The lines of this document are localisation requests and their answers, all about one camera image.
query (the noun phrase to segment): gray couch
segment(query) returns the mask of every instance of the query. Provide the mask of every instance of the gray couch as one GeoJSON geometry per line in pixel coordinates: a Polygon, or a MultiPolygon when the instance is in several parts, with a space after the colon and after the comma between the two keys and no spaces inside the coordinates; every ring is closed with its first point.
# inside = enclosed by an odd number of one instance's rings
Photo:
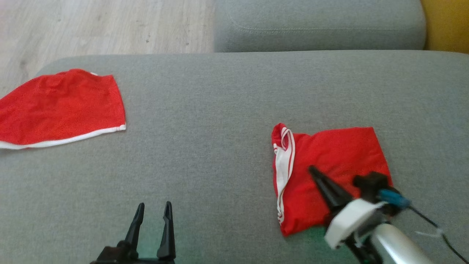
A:
{"type": "MultiPolygon", "coordinates": [[[[428,51],[86,56],[38,74],[113,74],[128,129],[0,152],[0,262],[89,263],[146,203],[139,251],[154,256],[173,202],[177,263],[356,263],[323,229],[283,238],[272,128],[373,126],[395,186],[469,255],[469,56],[428,51]]],[[[431,226],[396,221],[437,263],[431,226]]]]}
{"type": "Polygon", "coordinates": [[[419,0],[217,0],[216,52],[422,49],[419,0]]]}

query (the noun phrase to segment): yellow wall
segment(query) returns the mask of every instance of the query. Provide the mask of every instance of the yellow wall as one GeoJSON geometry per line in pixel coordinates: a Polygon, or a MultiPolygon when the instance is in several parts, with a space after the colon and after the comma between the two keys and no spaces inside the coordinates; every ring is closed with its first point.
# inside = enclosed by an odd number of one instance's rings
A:
{"type": "Polygon", "coordinates": [[[469,54],[469,0],[421,0],[427,19],[425,49],[469,54]]]}

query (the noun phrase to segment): cable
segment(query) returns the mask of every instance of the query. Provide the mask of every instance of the cable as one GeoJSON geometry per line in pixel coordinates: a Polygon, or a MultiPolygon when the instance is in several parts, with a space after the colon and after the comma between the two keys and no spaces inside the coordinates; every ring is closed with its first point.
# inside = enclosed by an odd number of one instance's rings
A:
{"type": "MultiPolygon", "coordinates": [[[[423,218],[425,221],[427,221],[428,223],[430,223],[432,226],[440,229],[440,227],[435,223],[433,222],[432,220],[430,220],[428,217],[426,217],[425,215],[423,215],[421,212],[419,212],[417,209],[415,209],[413,206],[409,206],[408,207],[409,209],[411,209],[414,213],[418,214],[418,216],[420,216],[421,218],[423,218]]],[[[456,254],[456,256],[458,256],[465,264],[469,264],[469,261],[467,261],[467,259],[465,259],[463,256],[461,256],[461,254],[459,254],[458,251],[456,251],[453,246],[451,245],[451,243],[448,241],[448,238],[446,237],[446,235],[444,233],[441,233],[441,237],[443,238],[443,240],[445,241],[446,245],[449,247],[449,249],[451,249],[451,251],[453,253],[456,254]]]]}

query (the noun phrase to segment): white stripe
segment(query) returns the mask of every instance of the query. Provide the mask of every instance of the white stripe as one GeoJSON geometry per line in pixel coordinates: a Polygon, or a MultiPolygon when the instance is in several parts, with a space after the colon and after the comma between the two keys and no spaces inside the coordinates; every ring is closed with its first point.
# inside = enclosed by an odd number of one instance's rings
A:
{"type": "Polygon", "coordinates": [[[89,139],[92,137],[99,136],[101,134],[105,133],[112,133],[116,131],[121,131],[121,130],[126,130],[126,125],[123,124],[121,126],[117,127],[110,127],[110,128],[104,128],[104,129],[99,129],[87,134],[79,135],[76,137],[72,137],[69,139],[63,139],[63,140],[50,140],[50,141],[42,141],[34,144],[28,144],[28,145],[15,145],[12,143],[0,141],[0,148],[7,148],[7,149],[22,149],[22,148],[45,148],[45,147],[51,147],[51,146],[57,146],[61,144],[67,144],[79,140],[84,140],[84,139],[89,139]]]}
{"type": "Polygon", "coordinates": [[[295,159],[295,140],[293,133],[288,128],[282,128],[281,133],[281,144],[279,147],[277,144],[273,145],[275,156],[275,170],[276,170],[276,182],[277,182],[277,211],[278,219],[282,224],[285,219],[285,208],[283,203],[283,192],[287,186],[287,182],[291,177],[293,171],[293,162],[295,159]],[[283,140],[287,136],[288,146],[283,144],[283,140]]]}

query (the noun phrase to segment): clothing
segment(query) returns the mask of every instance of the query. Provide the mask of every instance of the clothing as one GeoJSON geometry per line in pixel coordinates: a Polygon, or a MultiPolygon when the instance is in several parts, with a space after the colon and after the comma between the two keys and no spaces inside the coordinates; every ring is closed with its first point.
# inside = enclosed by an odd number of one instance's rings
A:
{"type": "Polygon", "coordinates": [[[112,75],[43,75],[0,99],[0,148],[42,148],[126,129],[112,75]]]}
{"type": "Polygon", "coordinates": [[[355,175],[376,171],[388,176],[386,159],[372,127],[327,130],[312,136],[292,133],[284,124],[272,132],[274,189],[284,236],[323,224],[329,212],[308,167],[316,166],[355,198],[355,175]]]}

